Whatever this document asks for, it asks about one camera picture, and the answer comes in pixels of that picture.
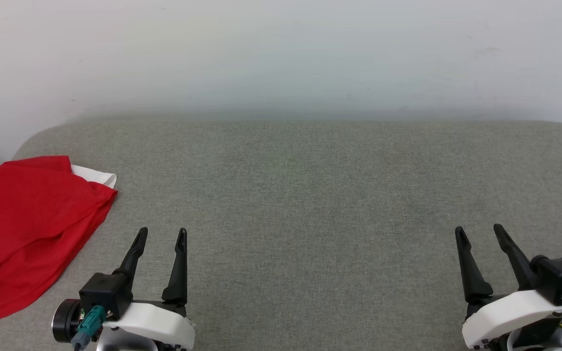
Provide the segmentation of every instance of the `white cloth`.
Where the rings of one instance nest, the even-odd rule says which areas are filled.
[[[116,184],[116,174],[114,173],[95,171],[94,169],[76,166],[74,164],[71,165],[71,170],[76,176],[80,176],[89,182],[101,183],[111,189],[114,189],[114,184]]]

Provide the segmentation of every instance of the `folded cloth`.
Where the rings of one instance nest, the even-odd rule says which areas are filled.
[[[116,182],[110,174],[81,173]],[[67,156],[0,166],[0,318],[45,293],[105,220],[117,192],[84,177]]]

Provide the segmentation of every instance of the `gray fabric surface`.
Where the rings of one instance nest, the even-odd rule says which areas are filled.
[[[118,174],[119,195],[60,281],[0,320],[0,349],[70,350],[56,306],[142,226],[149,300],[188,229],[196,351],[464,350],[457,225],[496,293],[517,284],[495,222],[529,258],[562,256],[562,124],[87,122],[17,158],[44,154]]]

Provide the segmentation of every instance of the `red cloth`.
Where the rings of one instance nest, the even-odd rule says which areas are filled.
[[[31,305],[56,282],[116,193],[71,173],[68,156],[0,166],[0,318]]]

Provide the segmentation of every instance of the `teal connector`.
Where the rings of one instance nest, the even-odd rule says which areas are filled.
[[[90,312],[85,314],[84,320],[78,328],[78,333],[71,339],[75,351],[81,351],[90,344],[92,336],[101,329],[106,319],[107,312],[101,306],[92,307]]]

